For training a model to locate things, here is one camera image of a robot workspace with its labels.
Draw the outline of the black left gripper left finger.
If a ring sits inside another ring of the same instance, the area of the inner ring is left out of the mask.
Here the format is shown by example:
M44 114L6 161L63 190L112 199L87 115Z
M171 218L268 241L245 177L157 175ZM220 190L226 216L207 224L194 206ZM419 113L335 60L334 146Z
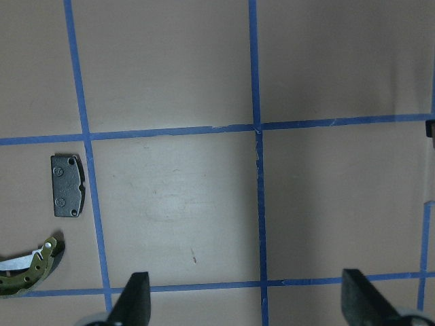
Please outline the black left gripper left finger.
M118 301L105 319L86 317L75 325L146 326L151 319L150 278L148 272L133 273Z

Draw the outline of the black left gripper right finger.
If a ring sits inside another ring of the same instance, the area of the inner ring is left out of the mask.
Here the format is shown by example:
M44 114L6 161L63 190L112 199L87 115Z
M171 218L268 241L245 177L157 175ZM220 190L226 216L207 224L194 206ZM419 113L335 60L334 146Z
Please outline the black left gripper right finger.
M358 269L342 271L341 312L348 325L434 324L418 310L394 308Z

